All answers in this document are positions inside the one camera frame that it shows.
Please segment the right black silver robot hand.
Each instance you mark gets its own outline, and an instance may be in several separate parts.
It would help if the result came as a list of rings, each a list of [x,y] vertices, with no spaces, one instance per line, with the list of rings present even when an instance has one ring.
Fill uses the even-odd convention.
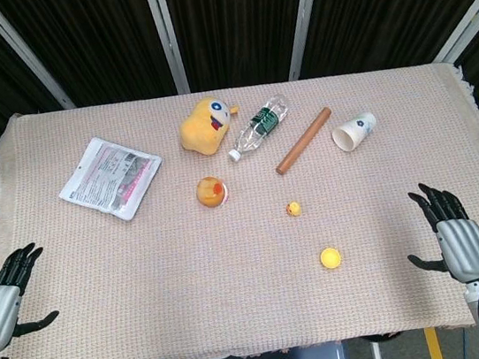
[[[460,199],[445,190],[420,184],[420,194],[407,195],[428,221],[440,247],[441,258],[423,260],[409,255],[407,260],[423,271],[448,273],[464,284],[479,284],[479,225],[468,217]]]

